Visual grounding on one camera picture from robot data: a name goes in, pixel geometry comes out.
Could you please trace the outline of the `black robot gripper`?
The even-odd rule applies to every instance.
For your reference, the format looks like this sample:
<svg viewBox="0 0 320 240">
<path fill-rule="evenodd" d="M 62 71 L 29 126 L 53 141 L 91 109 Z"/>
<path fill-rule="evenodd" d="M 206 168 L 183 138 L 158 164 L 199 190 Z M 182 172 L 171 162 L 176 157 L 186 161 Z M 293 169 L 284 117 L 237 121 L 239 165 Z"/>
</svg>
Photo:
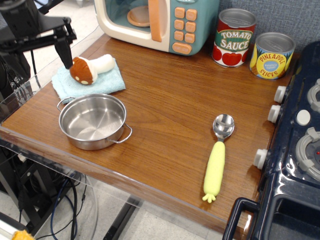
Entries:
<svg viewBox="0 0 320 240">
<path fill-rule="evenodd" d="M 0 29 L 2 53 L 25 52 L 54 44 L 64 67 L 73 66 L 70 44 L 77 37 L 69 17 L 46 16 L 32 0 L 2 0 L 0 15 L 6 22 Z"/>
</svg>

